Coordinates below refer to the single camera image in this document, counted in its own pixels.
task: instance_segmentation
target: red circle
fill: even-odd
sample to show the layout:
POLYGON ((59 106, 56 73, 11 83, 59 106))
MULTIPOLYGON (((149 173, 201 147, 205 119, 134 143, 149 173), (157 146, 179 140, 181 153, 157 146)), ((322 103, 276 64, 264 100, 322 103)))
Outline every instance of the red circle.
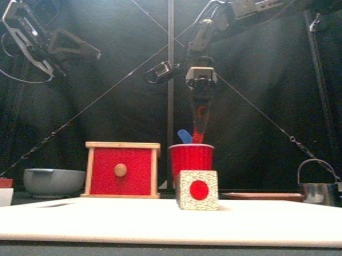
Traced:
POLYGON ((203 200, 209 196, 209 185, 202 180, 195 180, 190 185, 190 194, 197 200, 203 200))

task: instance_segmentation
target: small wooden block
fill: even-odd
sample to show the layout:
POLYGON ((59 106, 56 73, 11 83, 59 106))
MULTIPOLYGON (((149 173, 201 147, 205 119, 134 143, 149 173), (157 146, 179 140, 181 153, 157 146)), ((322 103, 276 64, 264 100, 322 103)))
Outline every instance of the small wooden block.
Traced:
POLYGON ((217 171, 181 171, 177 179, 177 200, 183 210, 218 210, 217 171))

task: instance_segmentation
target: black backdrop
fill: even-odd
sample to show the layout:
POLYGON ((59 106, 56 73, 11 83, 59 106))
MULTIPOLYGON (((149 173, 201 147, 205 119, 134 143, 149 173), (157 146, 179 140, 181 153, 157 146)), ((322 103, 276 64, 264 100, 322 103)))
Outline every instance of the black backdrop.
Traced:
MULTIPOLYGON (((175 35, 194 22, 207 2, 175 0, 175 35)), ((95 62, 74 60, 64 63, 68 76, 46 84, 27 85, 0 77, 2 170, 94 103, 44 147, 7 172, 16 180, 16 188, 23 189, 24 168, 86 170, 86 141, 161 143, 162 184, 167 179, 169 88, 167 84, 149 84, 143 74, 169 58, 169 1, 70 0, 62 3, 48 28, 67 29, 102 50, 102 58, 95 62)), ((328 71, 329 56, 337 56, 324 40, 332 33, 336 41, 332 39, 329 43, 338 51, 341 34, 336 26, 316 35, 328 71)), ((187 34, 178 39, 185 44, 187 34)), ((294 136, 340 172, 340 150, 334 145, 340 142, 336 140, 340 134, 337 137, 334 134, 340 127, 341 71, 333 74, 325 71, 330 102, 326 106, 313 56, 304 14, 277 19, 213 44, 214 67, 223 80, 215 89, 205 142, 215 147, 214 165, 221 189, 297 189, 297 168, 308 156, 288 135, 294 136), (333 108, 329 119, 333 133, 326 107, 333 108)), ((183 47, 175 43, 175 63, 182 59, 183 47)), ((340 57, 334 60, 341 65, 340 57)), ((10 58, 2 52, 2 68, 27 80, 46 79, 22 55, 10 58)), ((174 85, 177 135, 179 129, 193 130, 185 75, 175 77, 174 85)), ((174 143, 181 143, 177 136, 174 143)), ((309 168, 304 180, 324 181, 330 177, 320 168, 314 172, 309 168)))

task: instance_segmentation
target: blue object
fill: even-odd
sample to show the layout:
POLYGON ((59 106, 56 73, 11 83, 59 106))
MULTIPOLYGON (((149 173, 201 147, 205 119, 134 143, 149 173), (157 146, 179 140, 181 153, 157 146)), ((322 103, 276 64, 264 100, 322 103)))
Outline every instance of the blue object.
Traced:
POLYGON ((185 144, 193 143, 193 136, 185 129, 178 131, 178 136, 185 144))

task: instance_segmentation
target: wooden box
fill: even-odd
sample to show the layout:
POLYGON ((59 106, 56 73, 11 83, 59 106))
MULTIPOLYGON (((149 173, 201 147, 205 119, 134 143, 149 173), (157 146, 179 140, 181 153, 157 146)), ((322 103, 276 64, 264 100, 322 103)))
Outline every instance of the wooden box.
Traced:
POLYGON ((82 196, 159 198, 159 143, 87 142, 89 168, 82 196))

